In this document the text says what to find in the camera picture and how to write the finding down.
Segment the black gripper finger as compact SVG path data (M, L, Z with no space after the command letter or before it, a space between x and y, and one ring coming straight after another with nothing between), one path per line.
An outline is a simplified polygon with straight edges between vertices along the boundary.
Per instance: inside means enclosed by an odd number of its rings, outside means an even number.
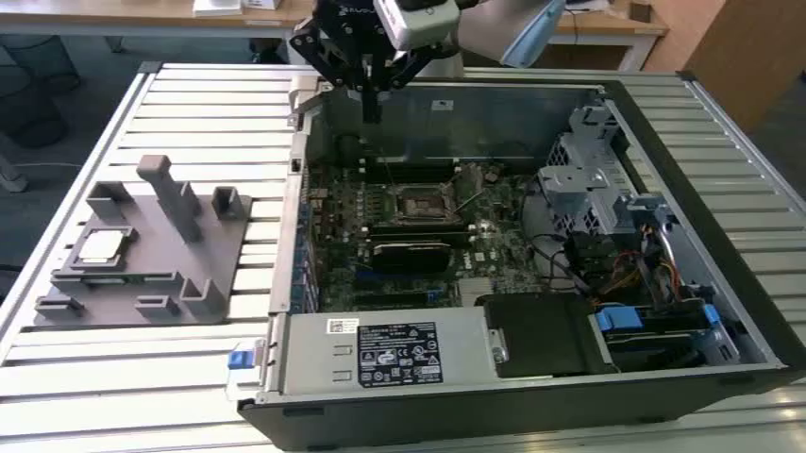
M291 47L335 88L354 92L363 122L373 123L373 88L359 39L363 29L350 18L310 17L295 28Z
M429 63L454 56L454 47L445 43L434 43L405 51L401 57L394 54L391 46L373 54L373 121L375 123L382 120L381 93L402 89Z

